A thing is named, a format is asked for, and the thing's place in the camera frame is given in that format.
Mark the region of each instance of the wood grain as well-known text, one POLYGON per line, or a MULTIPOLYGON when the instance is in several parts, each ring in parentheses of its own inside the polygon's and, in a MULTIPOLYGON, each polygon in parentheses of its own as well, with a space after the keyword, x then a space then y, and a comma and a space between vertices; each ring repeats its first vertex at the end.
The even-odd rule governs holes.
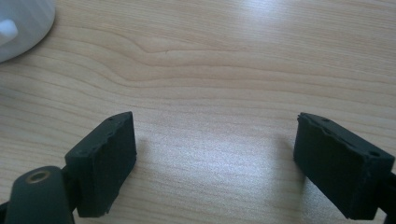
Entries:
POLYGON ((77 223, 367 223, 304 179, 296 118, 396 156, 395 71, 391 0, 57 0, 44 41, 0 64, 0 203, 131 110, 136 167, 108 215, 77 223))

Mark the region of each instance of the black mechanical part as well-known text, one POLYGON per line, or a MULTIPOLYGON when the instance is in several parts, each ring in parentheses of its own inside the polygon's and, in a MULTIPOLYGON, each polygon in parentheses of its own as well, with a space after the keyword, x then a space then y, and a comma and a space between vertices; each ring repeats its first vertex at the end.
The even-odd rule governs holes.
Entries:
POLYGON ((344 216, 370 220, 381 207, 393 220, 394 157, 329 119, 302 113, 298 121, 294 160, 344 216))
POLYGON ((136 161, 132 113, 103 121, 65 159, 62 170, 47 166, 19 177, 0 205, 0 224, 74 223, 75 208, 81 217, 108 212, 136 161))

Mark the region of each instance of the black gripper pad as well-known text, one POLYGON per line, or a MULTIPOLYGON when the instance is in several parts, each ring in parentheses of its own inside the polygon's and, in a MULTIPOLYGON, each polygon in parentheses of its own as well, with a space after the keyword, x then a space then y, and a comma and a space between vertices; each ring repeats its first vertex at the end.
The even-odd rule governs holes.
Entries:
POLYGON ((69 174, 79 182, 80 217, 108 213, 134 168, 136 145, 131 112, 104 120, 65 156, 69 174))
POLYGON ((294 160, 347 218, 374 219, 376 190, 394 157, 335 122, 302 113, 294 160))

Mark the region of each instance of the white object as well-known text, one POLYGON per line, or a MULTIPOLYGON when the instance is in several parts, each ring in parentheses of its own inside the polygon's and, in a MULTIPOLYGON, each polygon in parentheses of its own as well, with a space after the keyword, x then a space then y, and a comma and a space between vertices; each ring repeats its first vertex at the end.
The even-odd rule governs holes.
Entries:
POLYGON ((54 0, 0 0, 0 63, 36 45, 54 19, 54 0))

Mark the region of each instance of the light brown wooden surface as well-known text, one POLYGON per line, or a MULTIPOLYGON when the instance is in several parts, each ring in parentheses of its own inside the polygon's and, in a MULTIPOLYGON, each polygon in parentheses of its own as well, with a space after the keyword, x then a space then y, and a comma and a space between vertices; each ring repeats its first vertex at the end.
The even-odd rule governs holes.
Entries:
POLYGON ((57 0, 47 38, 0 64, 0 203, 131 110, 136 167, 77 223, 382 223, 345 219, 292 149, 304 111, 396 156, 395 72, 393 0, 57 0))

